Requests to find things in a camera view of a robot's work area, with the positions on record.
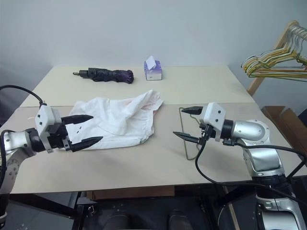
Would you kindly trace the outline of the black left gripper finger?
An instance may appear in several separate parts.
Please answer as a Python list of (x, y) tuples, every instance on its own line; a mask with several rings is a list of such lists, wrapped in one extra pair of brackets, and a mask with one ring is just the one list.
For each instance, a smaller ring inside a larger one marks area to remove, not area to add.
[(93, 119), (93, 116), (91, 115), (70, 115), (66, 117), (62, 117), (62, 123), (64, 125), (69, 125), (69, 124), (80, 124), (83, 122), (86, 122), (90, 119)]
[(103, 137), (90, 137), (86, 139), (82, 139), (81, 142), (71, 144), (71, 151), (76, 152), (86, 148), (91, 147), (92, 145), (98, 143)]

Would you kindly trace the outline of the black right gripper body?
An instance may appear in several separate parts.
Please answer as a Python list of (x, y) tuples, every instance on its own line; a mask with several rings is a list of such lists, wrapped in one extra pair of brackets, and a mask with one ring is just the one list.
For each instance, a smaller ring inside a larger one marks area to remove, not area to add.
[(200, 124), (201, 129), (201, 137), (199, 138), (198, 143), (204, 144), (206, 141), (208, 141), (210, 138), (215, 138), (216, 131), (214, 130), (213, 126), (209, 124)]

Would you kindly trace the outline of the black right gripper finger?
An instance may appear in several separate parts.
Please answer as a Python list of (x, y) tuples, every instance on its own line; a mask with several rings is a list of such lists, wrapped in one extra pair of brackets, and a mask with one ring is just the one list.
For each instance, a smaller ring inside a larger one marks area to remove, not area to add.
[(203, 106), (192, 106), (183, 108), (181, 112), (189, 114), (189, 115), (200, 115), (202, 113)]
[(192, 143), (196, 143), (196, 144), (201, 144), (200, 138), (191, 136), (190, 134), (183, 133), (183, 132), (176, 132), (176, 131), (174, 131), (173, 134), (175, 134), (179, 138), (183, 139), (184, 141), (188, 141), (188, 142), (192, 142)]

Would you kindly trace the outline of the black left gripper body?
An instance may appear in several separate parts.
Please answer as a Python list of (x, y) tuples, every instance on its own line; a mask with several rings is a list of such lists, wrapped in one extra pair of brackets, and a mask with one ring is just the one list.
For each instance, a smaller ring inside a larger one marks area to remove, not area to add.
[(72, 119), (70, 117), (62, 117), (61, 123), (56, 123), (47, 127), (47, 132), (49, 133), (47, 139), (52, 149), (64, 148), (66, 151), (71, 149), (71, 141), (66, 129), (66, 125), (71, 124), (71, 121)]

